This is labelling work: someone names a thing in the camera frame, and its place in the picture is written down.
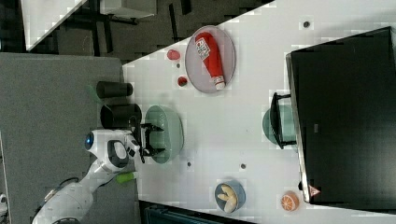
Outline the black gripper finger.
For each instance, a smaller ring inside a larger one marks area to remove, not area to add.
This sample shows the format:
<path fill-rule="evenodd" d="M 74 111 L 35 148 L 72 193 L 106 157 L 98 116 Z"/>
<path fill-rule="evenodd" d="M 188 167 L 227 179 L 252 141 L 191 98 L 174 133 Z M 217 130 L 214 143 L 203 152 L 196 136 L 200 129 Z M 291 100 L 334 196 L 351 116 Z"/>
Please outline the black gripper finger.
<path fill-rule="evenodd" d="M 142 123 L 140 125 L 141 129 L 144 130 L 145 132 L 163 132 L 163 129 L 153 125 L 151 123 Z"/>
<path fill-rule="evenodd" d="M 143 155 L 146 157 L 153 157 L 155 155 L 158 155 L 164 151 L 164 148 L 152 148 L 152 149 L 144 149 L 143 150 Z"/>

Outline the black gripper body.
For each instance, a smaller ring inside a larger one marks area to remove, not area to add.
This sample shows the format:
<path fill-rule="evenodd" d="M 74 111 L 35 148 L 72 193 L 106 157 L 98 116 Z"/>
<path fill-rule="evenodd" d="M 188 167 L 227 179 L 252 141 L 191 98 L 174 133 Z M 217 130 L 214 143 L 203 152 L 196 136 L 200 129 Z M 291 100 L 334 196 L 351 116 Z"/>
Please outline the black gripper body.
<path fill-rule="evenodd" d="M 148 141 L 146 137 L 146 132 L 149 130 L 149 126 L 147 123 L 141 124 L 139 127 L 135 128 L 135 135 L 136 135 L 136 140 L 140 146 L 139 148 L 139 155 L 140 159 L 143 163 L 145 163 L 145 158 L 149 154 L 148 150 Z"/>

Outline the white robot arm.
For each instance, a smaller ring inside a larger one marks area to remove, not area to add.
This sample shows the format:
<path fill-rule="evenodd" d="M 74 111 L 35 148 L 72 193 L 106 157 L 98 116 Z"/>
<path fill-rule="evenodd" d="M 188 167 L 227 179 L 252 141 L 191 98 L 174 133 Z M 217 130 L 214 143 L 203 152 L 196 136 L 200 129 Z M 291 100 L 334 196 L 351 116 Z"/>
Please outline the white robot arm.
<path fill-rule="evenodd" d="M 162 152 L 149 144 L 151 132 L 164 129 L 144 123 L 142 142 L 137 142 L 130 130 L 94 130 L 85 139 L 85 148 L 96 157 L 88 173 L 79 181 L 51 190 L 36 210 L 32 224 L 80 224 L 93 203 L 93 194 L 110 182 L 128 165 L 136 152 L 141 160 Z"/>

